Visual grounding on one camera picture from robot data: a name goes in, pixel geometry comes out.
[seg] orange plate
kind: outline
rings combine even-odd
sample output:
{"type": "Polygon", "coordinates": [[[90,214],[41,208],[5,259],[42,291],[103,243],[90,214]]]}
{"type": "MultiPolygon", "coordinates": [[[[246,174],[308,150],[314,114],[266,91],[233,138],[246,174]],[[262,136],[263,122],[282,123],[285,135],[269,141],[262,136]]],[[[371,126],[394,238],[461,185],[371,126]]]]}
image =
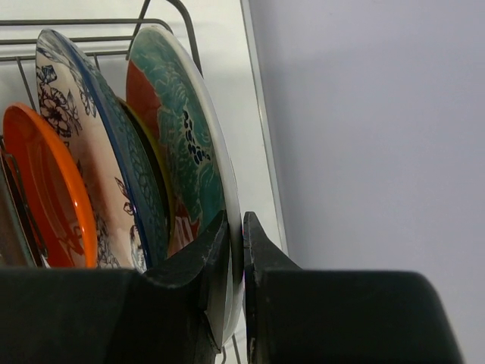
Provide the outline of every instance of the orange plate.
{"type": "Polygon", "coordinates": [[[16,159],[27,202],[51,267],[96,267],[98,239],[91,203],[67,147],[22,103],[5,111],[5,148],[16,159]]]}

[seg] metal wire rack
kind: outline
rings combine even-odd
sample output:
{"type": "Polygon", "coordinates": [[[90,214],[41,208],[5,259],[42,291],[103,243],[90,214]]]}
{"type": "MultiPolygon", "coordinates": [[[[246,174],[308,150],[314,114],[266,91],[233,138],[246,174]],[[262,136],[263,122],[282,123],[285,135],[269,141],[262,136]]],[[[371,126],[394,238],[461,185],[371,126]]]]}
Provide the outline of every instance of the metal wire rack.
{"type": "MultiPolygon", "coordinates": [[[[194,27],[192,24],[192,19],[188,10],[186,9],[185,5],[181,2],[181,0],[165,0],[166,2],[172,4],[180,13],[185,23],[186,32],[189,40],[189,47],[190,53],[192,55],[192,59],[196,64],[196,67],[199,69],[199,72],[202,75],[202,66],[199,57],[199,50],[196,42],[196,35],[194,31],[194,27]]],[[[131,46],[133,44],[133,40],[135,39],[137,33],[140,30],[140,27],[143,24],[152,24],[158,25],[160,27],[164,27],[171,33],[173,33],[169,24],[165,21],[158,19],[158,18],[145,18],[147,10],[149,9],[151,0],[144,0],[138,18],[103,18],[103,19],[48,19],[48,20],[0,20],[0,28],[6,27],[60,27],[60,26],[90,26],[90,25],[134,25],[133,33],[130,35],[124,36],[84,36],[84,37],[73,37],[70,38],[75,43],[87,43],[87,42],[129,42],[129,45],[126,49],[121,50],[98,50],[93,52],[86,52],[86,55],[92,57],[95,65],[99,68],[99,58],[103,56],[113,56],[113,55],[125,55],[126,59],[128,59],[131,46]]],[[[18,71],[23,81],[23,85],[25,87],[27,96],[30,101],[31,107],[36,110],[36,103],[34,101],[33,93],[30,90],[30,87],[27,82],[27,77],[25,71],[23,69],[23,62],[24,61],[34,61],[35,54],[31,55],[3,55],[2,54],[2,46],[25,46],[25,45],[34,45],[36,44],[37,39],[0,39],[0,64],[5,63],[15,63],[17,64],[18,71]]],[[[13,166],[17,165],[14,157],[9,155],[3,143],[3,136],[0,135],[0,150],[2,152],[2,156],[6,159],[10,159],[13,166]]],[[[47,248],[45,247],[45,243],[43,242],[42,236],[39,233],[39,229],[33,219],[32,213],[30,212],[30,207],[28,206],[27,200],[25,199],[25,194],[23,193],[24,187],[22,182],[22,177],[20,176],[20,172],[18,168],[14,168],[14,172],[16,174],[17,182],[19,184],[19,189],[22,192],[23,197],[23,207],[29,216],[30,222],[32,227],[36,233],[36,236],[39,239],[39,244],[41,247],[39,248],[40,253],[46,258],[48,256],[47,248]]],[[[237,339],[235,335],[232,336],[232,344],[234,349],[234,354],[236,356],[236,361],[238,364],[241,363],[241,357],[239,354],[239,348],[237,344],[237,339]]],[[[222,348],[222,364],[225,364],[227,361],[227,350],[225,347],[222,348]]]]}

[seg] dish rack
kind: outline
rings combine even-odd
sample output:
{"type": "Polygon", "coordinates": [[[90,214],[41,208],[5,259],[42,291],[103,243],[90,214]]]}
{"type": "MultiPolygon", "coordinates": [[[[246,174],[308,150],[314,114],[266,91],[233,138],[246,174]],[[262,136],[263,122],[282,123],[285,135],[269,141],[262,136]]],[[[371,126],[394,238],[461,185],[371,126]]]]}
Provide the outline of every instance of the dish rack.
{"type": "MultiPolygon", "coordinates": [[[[202,74],[189,12],[180,0],[166,1],[182,15],[192,59],[202,74]]],[[[76,43],[130,42],[126,50],[87,52],[99,67],[100,57],[127,56],[142,24],[171,31],[164,21],[145,18],[149,4],[150,0],[143,2],[136,19],[0,20],[0,29],[134,25],[129,36],[71,38],[76,43]]],[[[35,43],[35,39],[0,40],[0,46],[35,43]]],[[[33,55],[0,56],[0,64],[17,64],[36,109],[22,63],[33,59],[33,55]]],[[[17,178],[22,192],[18,169],[17,178]]],[[[23,208],[30,213],[26,203],[23,208]]],[[[31,215],[30,219],[38,233],[31,215]]],[[[389,358],[461,362],[439,298],[423,277],[303,270],[268,239],[254,212],[244,217],[243,235],[250,363],[389,358]],[[416,346],[420,342],[427,345],[416,346]]],[[[229,244],[227,214],[221,211],[194,242],[144,275],[127,269],[0,270],[0,362],[36,357],[41,362],[212,364],[217,353],[226,362],[222,327],[229,244]]],[[[232,342],[240,364],[234,336],[232,342]]]]}

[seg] plate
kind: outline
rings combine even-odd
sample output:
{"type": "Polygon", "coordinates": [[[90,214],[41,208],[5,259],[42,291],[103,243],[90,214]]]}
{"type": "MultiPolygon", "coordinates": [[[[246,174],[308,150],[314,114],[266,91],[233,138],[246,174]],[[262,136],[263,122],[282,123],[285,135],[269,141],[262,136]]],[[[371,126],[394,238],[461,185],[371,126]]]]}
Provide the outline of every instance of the plate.
{"type": "Polygon", "coordinates": [[[167,257],[165,213],[141,141],[116,96],[86,56],[54,30],[40,33],[36,66],[42,114],[69,143],[95,206],[100,266],[158,266],[167,257]],[[64,99],[52,102],[59,94],[64,99]],[[55,110],[72,105],[71,111],[60,118],[49,111],[53,104],[55,110]]]}
{"type": "Polygon", "coordinates": [[[157,140],[153,137],[150,130],[145,126],[142,120],[138,117],[135,111],[128,106],[123,100],[119,99],[121,108],[124,113],[130,119],[131,124],[135,127],[136,133],[139,139],[142,141],[143,148],[146,151],[146,155],[149,157],[150,166],[153,170],[153,175],[157,180],[158,190],[160,191],[161,201],[164,205],[164,211],[166,214],[167,223],[169,227],[170,239],[169,249],[174,240],[174,226],[175,226],[175,205],[174,205],[174,193],[172,191],[172,185],[170,181],[170,175],[167,170],[163,158],[161,157],[160,149],[158,148],[157,140]]]}
{"type": "Polygon", "coordinates": [[[58,135],[22,103],[3,119],[5,150],[17,161],[27,202],[48,249],[51,267],[96,266],[95,221],[74,160],[58,135]]]}
{"type": "Polygon", "coordinates": [[[10,168],[0,161],[0,266],[42,267],[36,239],[10,168]]]}
{"type": "Polygon", "coordinates": [[[243,297],[243,233],[236,178],[202,77],[168,31],[145,27],[130,52],[127,103],[158,138],[175,196],[174,247],[187,245],[227,210],[231,255],[224,339],[233,333],[243,297]]]}

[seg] gray wall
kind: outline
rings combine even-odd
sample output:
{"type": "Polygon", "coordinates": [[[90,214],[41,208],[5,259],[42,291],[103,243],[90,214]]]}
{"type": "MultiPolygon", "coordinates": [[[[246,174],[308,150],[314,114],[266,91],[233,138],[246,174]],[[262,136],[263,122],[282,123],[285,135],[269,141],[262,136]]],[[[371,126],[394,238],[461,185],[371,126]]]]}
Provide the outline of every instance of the gray wall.
{"type": "Polygon", "coordinates": [[[485,349],[485,2],[251,2],[289,255],[406,269],[485,349]]]}

